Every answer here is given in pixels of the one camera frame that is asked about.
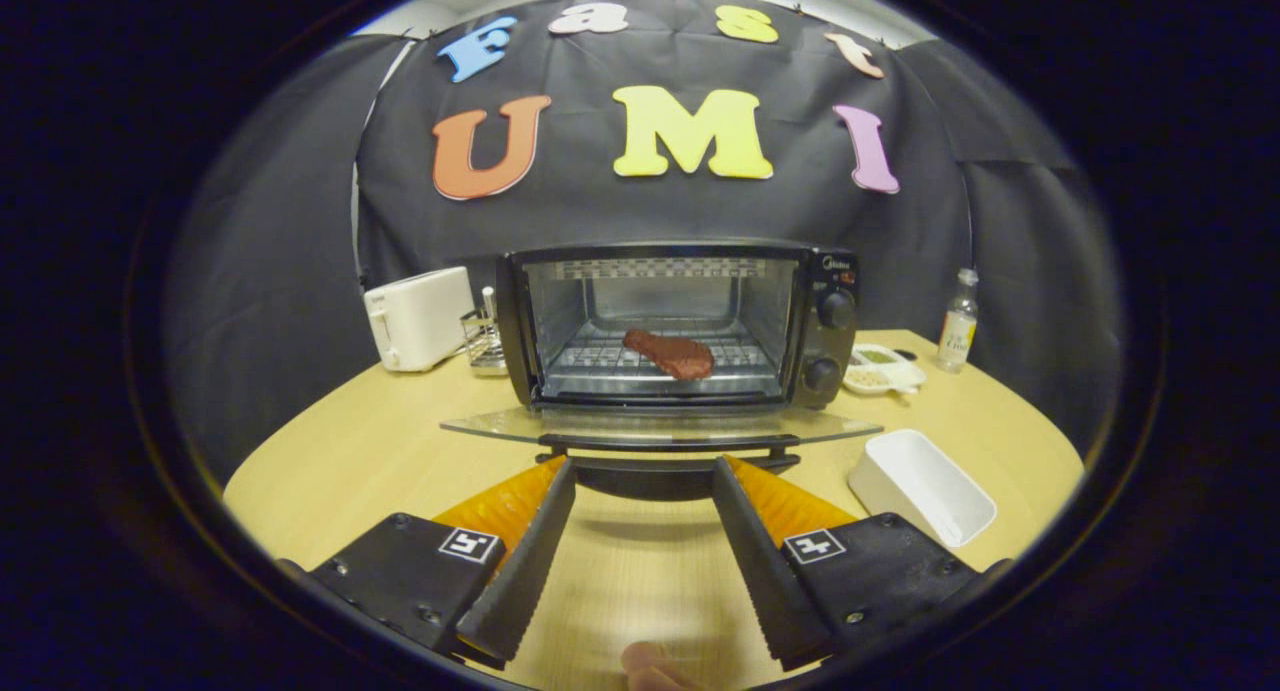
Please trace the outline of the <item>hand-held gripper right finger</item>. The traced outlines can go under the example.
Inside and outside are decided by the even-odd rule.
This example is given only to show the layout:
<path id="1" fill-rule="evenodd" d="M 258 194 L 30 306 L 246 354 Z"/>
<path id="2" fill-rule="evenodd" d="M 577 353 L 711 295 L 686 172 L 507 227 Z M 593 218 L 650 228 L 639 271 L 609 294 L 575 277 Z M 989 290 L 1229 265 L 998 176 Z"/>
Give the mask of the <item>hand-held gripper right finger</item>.
<path id="1" fill-rule="evenodd" d="M 737 457 L 716 459 L 710 489 L 765 645 L 787 671 L 922 646 L 1010 567 L 977 571 L 901 514 L 856 520 Z"/>

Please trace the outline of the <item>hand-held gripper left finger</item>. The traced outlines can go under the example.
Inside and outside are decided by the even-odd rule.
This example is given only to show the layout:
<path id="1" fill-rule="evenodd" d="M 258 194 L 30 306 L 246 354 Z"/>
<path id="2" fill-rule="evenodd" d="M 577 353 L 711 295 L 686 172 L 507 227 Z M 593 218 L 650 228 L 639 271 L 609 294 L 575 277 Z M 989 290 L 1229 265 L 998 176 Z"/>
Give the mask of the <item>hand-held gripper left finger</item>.
<path id="1" fill-rule="evenodd" d="M 280 566 L 355 621 L 500 671 L 538 608 L 573 500 L 573 463 L 550 457 L 431 520 L 388 514 L 312 568 Z"/>

